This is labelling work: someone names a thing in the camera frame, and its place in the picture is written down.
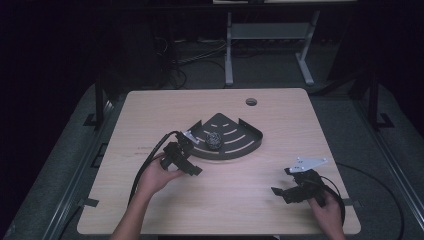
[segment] human arm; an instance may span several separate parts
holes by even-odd
[[[325,206],[320,207],[315,198],[308,199],[314,217],[325,235],[331,240],[345,240],[341,219],[341,210],[337,200],[324,191]]]
[[[141,174],[137,191],[110,239],[139,239],[150,199],[156,192],[164,188],[168,182],[184,175],[184,172],[180,170],[164,170],[160,165],[160,160],[163,157],[165,157],[163,153],[156,155]]]

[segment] wooden table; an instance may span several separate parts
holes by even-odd
[[[248,106],[246,99],[257,100]],[[297,157],[327,158],[315,170],[348,194],[306,92],[302,89],[137,91],[128,94],[90,199],[78,223],[81,234],[111,234],[123,216],[134,177],[159,140],[222,113],[263,133],[261,146],[240,158],[217,162],[194,156],[199,176],[170,182],[152,199],[141,234],[285,235],[321,233],[306,201],[286,204],[271,187],[295,187],[284,168]],[[346,207],[346,234],[360,231]]]

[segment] white metal bracket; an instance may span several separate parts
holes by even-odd
[[[303,158],[298,157],[296,164],[289,168],[291,173],[306,172],[314,167],[318,167],[324,163],[327,163],[326,158]]]

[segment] black curved object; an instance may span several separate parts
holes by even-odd
[[[209,160],[229,160],[245,156],[256,150],[262,144],[261,131],[239,119],[232,121],[222,113],[215,114],[205,124],[197,122],[189,129],[200,142],[190,151],[196,157]],[[207,133],[216,132],[221,136],[222,146],[212,150],[205,143]]]

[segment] human hand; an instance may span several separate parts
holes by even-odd
[[[325,206],[320,207],[315,198],[308,199],[314,217],[321,230],[332,240],[344,240],[341,210],[337,200],[327,191],[324,191]]]
[[[184,175],[181,170],[167,171],[162,168],[160,161],[165,158],[165,153],[153,157],[153,161],[141,174],[135,195],[146,194],[152,197],[156,192],[166,186],[171,180]]]

